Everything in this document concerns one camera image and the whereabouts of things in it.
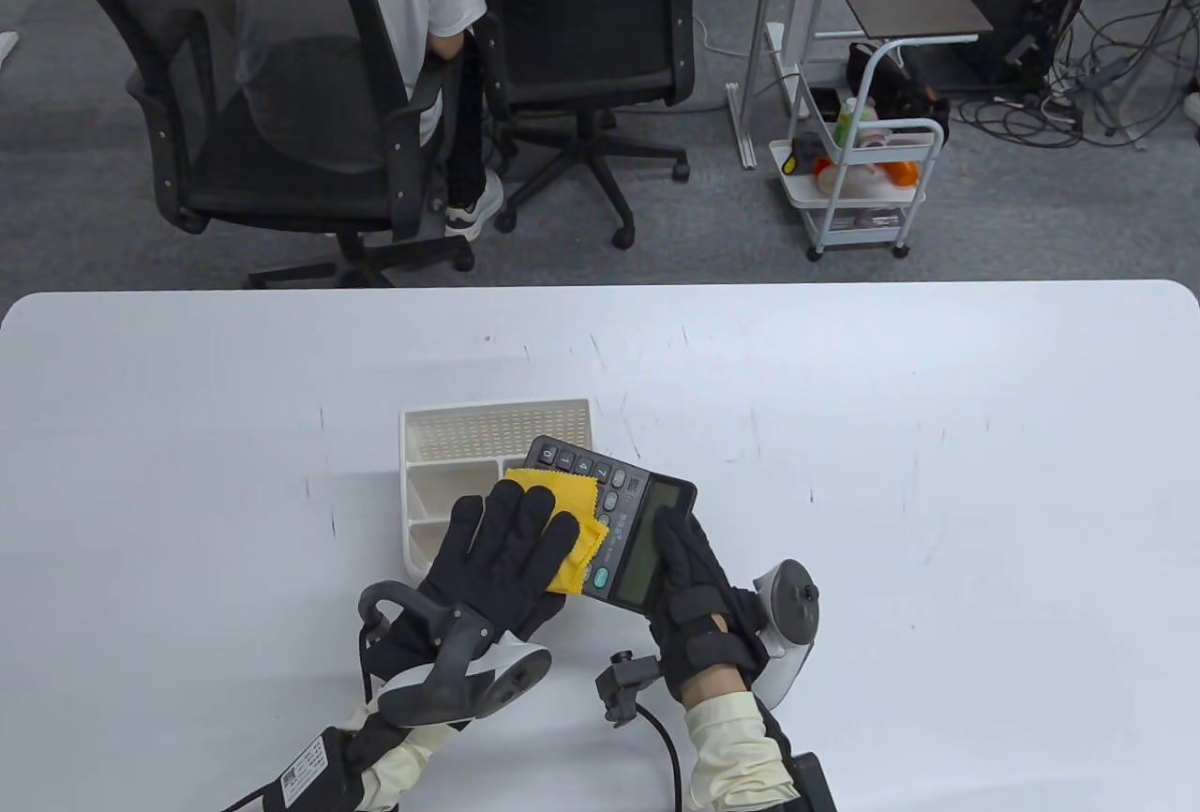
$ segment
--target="black glove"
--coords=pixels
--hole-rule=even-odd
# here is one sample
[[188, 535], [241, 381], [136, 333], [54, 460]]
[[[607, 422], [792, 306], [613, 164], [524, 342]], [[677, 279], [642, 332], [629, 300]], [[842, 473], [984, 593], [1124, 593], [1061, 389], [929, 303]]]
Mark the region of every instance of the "black glove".
[[[719, 664], [737, 666], [746, 684], [766, 668], [768, 655], [758, 631], [763, 614], [750, 590], [730, 587], [700, 522], [677, 509], [660, 509], [654, 541], [665, 576], [647, 618], [661, 650], [664, 680], [679, 699], [686, 680]], [[721, 615], [728, 633], [713, 615]]]
[[[481, 497], [463, 497], [418, 590], [440, 606], [472, 607], [494, 626], [493, 640], [505, 631], [529, 639], [566, 602], [546, 588], [580, 539], [580, 523], [566, 515], [552, 522], [553, 511], [554, 494], [545, 487], [526, 493], [512, 481], [498, 482], [486, 507]], [[384, 639], [364, 650], [362, 662], [386, 681], [436, 655], [424, 624], [403, 614]]]

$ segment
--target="black bag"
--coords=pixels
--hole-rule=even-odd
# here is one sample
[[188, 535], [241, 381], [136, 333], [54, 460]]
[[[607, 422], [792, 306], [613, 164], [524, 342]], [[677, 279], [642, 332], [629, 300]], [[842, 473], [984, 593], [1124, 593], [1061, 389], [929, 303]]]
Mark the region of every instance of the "black bag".
[[[874, 46], [852, 43], [846, 62], [846, 80], [852, 91], [863, 84], [866, 62], [874, 55]], [[934, 119], [942, 125], [946, 143], [950, 143], [950, 101], [938, 97], [922, 79], [912, 61], [905, 67], [896, 65], [892, 56], [883, 56], [875, 66], [870, 97], [880, 119]]]

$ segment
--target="black pants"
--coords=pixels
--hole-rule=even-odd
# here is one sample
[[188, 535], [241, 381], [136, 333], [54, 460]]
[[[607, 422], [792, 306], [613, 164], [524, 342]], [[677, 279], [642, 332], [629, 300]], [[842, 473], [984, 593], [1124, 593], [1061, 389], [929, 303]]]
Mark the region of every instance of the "black pants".
[[454, 146], [446, 160], [446, 194], [450, 205], [467, 209], [484, 193], [484, 62], [472, 32], [463, 35], [462, 80]]

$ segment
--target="floor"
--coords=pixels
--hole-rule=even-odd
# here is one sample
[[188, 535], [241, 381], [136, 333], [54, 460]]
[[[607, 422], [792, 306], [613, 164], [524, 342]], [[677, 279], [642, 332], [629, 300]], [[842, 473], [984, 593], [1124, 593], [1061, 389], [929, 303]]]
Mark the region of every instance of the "floor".
[[[1088, 0], [1094, 19], [1163, 0]], [[697, 0], [712, 46], [745, 49], [755, 0]], [[781, 7], [784, 0], [774, 0]], [[834, 19], [845, 11], [834, 10]], [[214, 224], [172, 229], [150, 194], [146, 136], [124, 92], [132, 62], [92, 0], [0, 0], [0, 31], [20, 44], [0, 71], [0, 314], [35, 290], [223, 289], [248, 269], [323, 254], [323, 237]], [[682, 109], [724, 100], [745, 62], [697, 48]], [[764, 62], [763, 77], [769, 78]], [[1162, 101], [1165, 71], [1140, 106]], [[755, 108], [760, 157], [786, 134], [779, 92]], [[722, 110], [622, 114], [634, 136], [685, 144], [689, 185], [670, 168], [616, 163], [638, 212], [637, 245], [608, 246], [616, 217], [583, 174], [546, 191], [514, 234], [485, 229], [470, 275], [449, 266], [413, 285], [697, 282], [972, 281], [1170, 277], [1200, 289], [1200, 148], [1182, 116], [1135, 149], [1033, 151], [955, 127], [907, 260], [883, 251], [804, 259], [805, 239], [766, 168], [742, 170]], [[520, 181], [539, 157], [522, 152]]]

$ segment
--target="beige sleeve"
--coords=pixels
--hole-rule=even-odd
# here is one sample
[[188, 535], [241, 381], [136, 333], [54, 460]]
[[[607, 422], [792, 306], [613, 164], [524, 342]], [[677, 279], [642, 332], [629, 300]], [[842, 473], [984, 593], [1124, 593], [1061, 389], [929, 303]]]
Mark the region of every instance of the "beige sleeve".
[[[368, 712], [374, 712], [374, 700], [370, 708], [359, 703], [353, 717], [347, 723], [348, 730], [358, 730], [366, 721]], [[388, 812], [403, 794], [413, 789], [425, 765], [442, 747], [457, 734], [449, 724], [427, 724], [413, 728], [404, 742], [385, 753], [377, 764], [362, 772], [362, 801], [355, 812]]]
[[713, 804], [715, 812], [756, 812], [799, 795], [752, 693], [707, 699], [685, 722], [700, 757], [688, 788], [691, 808]]

